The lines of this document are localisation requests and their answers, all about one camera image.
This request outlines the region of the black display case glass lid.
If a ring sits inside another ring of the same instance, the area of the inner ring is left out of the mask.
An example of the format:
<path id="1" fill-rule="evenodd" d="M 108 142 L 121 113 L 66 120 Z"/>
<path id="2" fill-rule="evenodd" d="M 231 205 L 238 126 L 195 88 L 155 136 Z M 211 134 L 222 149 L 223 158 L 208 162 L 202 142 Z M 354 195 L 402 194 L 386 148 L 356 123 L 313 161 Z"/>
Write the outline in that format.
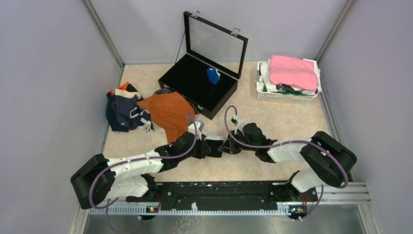
<path id="1" fill-rule="evenodd" d="M 224 28 L 198 15 L 185 11 L 184 38 L 186 52 L 162 75 L 162 88 L 178 92 L 193 103 L 200 114 L 214 119 L 238 87 L 248 38 L 238 28 Z M 207 68 L 220 72 L 220 80 L 209 82 Z"/>

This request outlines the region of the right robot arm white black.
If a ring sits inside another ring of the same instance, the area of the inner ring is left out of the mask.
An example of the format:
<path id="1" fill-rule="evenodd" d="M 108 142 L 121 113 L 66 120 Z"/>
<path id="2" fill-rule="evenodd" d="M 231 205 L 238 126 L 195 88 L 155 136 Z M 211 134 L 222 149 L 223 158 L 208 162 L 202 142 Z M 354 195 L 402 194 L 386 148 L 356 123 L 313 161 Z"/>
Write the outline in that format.
<path id="1" fill-rule="evenodd" d="M 309 167 L 294 173 L 287 182 L 286 196 L 300 200 L 305 192 L 324 184 L 340 188 L 349 182 L 349 172 L 357 162 L 356 155 L 323 131 L 305 140 L 280 141 L 267 138 L 256 123 L 246 123 L 234 116 L 235 129 L 219 151 L 231 155 L 254 151 L 263 162 L 305 161 Z"/>

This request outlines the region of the dark blue underwear cream waistband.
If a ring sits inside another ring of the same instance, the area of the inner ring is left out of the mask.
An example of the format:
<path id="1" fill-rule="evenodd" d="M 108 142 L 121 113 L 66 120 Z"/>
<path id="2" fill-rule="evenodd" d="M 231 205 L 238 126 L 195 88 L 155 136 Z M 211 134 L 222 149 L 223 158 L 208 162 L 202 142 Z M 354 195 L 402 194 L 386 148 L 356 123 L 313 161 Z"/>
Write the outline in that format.
<path id="1" fill-rule="evenodd" d="M 144 129 L 153 132 L 153 126 L 149 111 L 140 108 L 137 103 L 142 101 L 142 95 L 136 92 L 116 89 L 112 108 L 116 119 L 122 127 L 128 130 Z"/>

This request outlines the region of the black underwear white trim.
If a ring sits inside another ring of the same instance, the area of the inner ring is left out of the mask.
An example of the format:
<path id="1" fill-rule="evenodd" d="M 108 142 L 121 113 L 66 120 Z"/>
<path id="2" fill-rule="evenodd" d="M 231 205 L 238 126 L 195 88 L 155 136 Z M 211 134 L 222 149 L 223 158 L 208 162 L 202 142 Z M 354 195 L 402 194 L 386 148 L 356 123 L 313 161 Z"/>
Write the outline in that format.
<path id="1" fill-rule="evenodd" d="M 210 151 L 207 153 L 206 156 L 214 157 L 214 158 L 221 158 L 223 152 L 219 150 L 219 148 L 224 143 L 224 137 L 216 135 L 214 133 L 205 133 L 203 134 L 204 140 L 206 145 L 209 147 Z"/>

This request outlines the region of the navy underwear orange waistband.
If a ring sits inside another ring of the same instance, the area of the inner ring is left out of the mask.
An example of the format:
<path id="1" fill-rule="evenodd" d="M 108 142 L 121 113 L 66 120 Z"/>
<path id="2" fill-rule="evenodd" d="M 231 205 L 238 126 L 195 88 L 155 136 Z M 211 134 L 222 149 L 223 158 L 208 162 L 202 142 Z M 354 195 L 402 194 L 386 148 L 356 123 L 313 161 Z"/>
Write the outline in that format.
<path id="1" fill-rule="evenodd" d="M 128 132 L 131 129 L 130 111 L 133 109 L 131 98 L 121 96 L 122 91 L 135 91 L 136 89 L 129 83 L 118 87 L 119 95 L 110 90 L 106 97 L 106 119 L 113 131 Z"/>

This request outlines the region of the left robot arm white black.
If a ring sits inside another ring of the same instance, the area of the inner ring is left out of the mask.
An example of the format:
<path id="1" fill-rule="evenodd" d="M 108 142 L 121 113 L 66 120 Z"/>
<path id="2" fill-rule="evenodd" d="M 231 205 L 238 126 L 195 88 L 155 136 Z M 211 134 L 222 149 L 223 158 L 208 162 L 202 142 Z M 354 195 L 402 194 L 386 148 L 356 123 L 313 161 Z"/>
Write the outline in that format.
<path id="1" fill-rule="evenodd" d="M 153 200 L 156 183 L 151 174 L 174 169 L 187 158 L 205 158 L 210 152 L 203 127 L 204 123 L 197 120 L 174 142 L 140 155 L 94 155 L 70 179 L 80 207 L 104 209 L 103 201 L 113 204 L 119 198 Z"/>

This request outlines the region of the royal blue underwear white trim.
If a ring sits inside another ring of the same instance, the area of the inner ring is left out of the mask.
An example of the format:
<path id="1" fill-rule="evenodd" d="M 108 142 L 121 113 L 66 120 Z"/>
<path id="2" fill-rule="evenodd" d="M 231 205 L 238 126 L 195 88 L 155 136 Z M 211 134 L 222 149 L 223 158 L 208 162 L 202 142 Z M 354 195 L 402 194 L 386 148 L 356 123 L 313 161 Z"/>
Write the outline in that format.
<path id="1" fill-rule="evenodd" d="M 207 73 L 207 77 L 210 83 L 216 85 L 219 80 L 220 80 L 220 72 L 218 71 L 218 69 L 213 68 L 213 67 L 208 67 L 206 70 Z"/>

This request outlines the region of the olive grey underwear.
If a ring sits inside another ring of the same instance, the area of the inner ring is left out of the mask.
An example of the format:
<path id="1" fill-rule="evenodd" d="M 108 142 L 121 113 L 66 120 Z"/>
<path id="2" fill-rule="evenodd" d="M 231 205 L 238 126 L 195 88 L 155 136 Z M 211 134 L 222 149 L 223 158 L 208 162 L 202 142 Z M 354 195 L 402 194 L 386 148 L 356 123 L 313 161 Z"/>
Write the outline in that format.
<path id="1" fill-rule="evenodd" d="M 161 88 L 161 89 L 156 90 L 153 93 L 153 95 L 162 95 L 162 94 L 171 94 L 171 93 L 172 93 L 172 91 L 169 90 L 168 88 Z"/>

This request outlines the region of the orange underwear cream waistband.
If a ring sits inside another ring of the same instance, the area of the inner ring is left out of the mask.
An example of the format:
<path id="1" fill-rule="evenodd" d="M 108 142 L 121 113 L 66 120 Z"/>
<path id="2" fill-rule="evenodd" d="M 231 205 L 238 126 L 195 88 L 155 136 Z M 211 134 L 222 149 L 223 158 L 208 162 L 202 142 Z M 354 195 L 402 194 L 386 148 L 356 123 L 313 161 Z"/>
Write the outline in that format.
<path id="1" fill-rule="evenodd" d="M 177 92 L 152 95 L 137 105 L 149 111 L 152 122 L 165 130 L 168 143 L 188 131 L 187 115 L 196 117 L 194 108 Z"/>

